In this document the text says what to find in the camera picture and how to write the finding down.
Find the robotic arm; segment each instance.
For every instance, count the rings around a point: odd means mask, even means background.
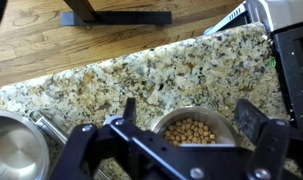
[[[256,145],[174,147],[134,125],[135,101],[128,99],[123,118],[97,129],[76,126],[51,175],[52,180],[91,179],[101,160],[113,157],[132,179],[299,179],[285,170],[285,158],[303,171],[303,136],[280,119],[268,119],[248,100],[237,102],[235,118]]]

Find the bowl rim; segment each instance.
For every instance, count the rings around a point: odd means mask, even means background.
[[[186,107],[181,107],[181,108],[177,108],[173,111],[171,111],[170,113],[168,113],[167,115],[165,115],[163,118],[161,118],[157,123],[155,123],[155,125],[151,128],[151,131],[158,134],[160,132],[161,127],[172,117],[177,115],[177,112],[179,111],[183,111],[183,113],[185,112],[192,112],[192,111],[197,111],[197,112],[205,112],[210,114],[211,116],[214,116],[215,118],[219,119],[226,127],[227,129],[230,131],[233,141],[234,141],[234,145],[235,146],[240,146],[240,140],[239,137],[237,135],[237,133],[235,132],[233,126],[230,124],[229,121],[227,121],[225,119],[225,117],[223,117],[220,113],[218,113],[217,111],[214,111],[212,109],[208,109],[205,107],[201,107],[201,106],[186,106]]]
[[[0,110],[0,116],[2,117],[7,117],[10,118],[12,120],[18,121],[20,123],[22,123],[23,125],[25,125],[35,136],[35,138],[38,140],[39,144],[40,144],[40,148],[41,148],[41,156],[43,159],[42,162],[42,169],[39,172],[39,174],[37,175],[36,179],[46,179],[47,177],[47,173],[49,171],[49,164],[50,164],[50,158],[49,158],[49,149],[48,149],[48,145],[46,140],[44,139],[43,135],[41,134],[41,132],[35,127],[35,125],[30,122],[27,118],[11,112],[11,111],[6,111],[6,110]]]

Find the stainless steel pot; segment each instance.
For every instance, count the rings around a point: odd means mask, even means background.
[[[203,107],[184,107],[176,109],[162,118],[152,129],[153,132],[163,137],[167,127],[186,118],[202,121],[210,127],[216,135],[218,144],[239,145],[239,138],[229,122],[219,113]]]
[[[49,151],[39,130],[26,118],[0,110],[0,179],[45,179]]]

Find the dried chickpeas in bowl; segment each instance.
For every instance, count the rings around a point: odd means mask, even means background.
[[[173,145],[215,144],[216,136],[201,121],[186,118],[169,125],[164,131],[164,139]]]

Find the granite countertop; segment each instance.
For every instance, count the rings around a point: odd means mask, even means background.
[[[4,86],[0,109],[23,116],[41,110],[69,134],[81,123],[101,127],[106,117],[123,112],[127,97],[135,97],[142,129],[191,105],[221,113],[238,132],[233,121],[238,98],[287,119],[276,70],[269,66],[270,45],[262,24],[245,25]],[[252,149],[238,134],[241,145]],[[54,163],[60,149],[48,144]],[[115,179],[127,177],[110,160],[101,169]]]

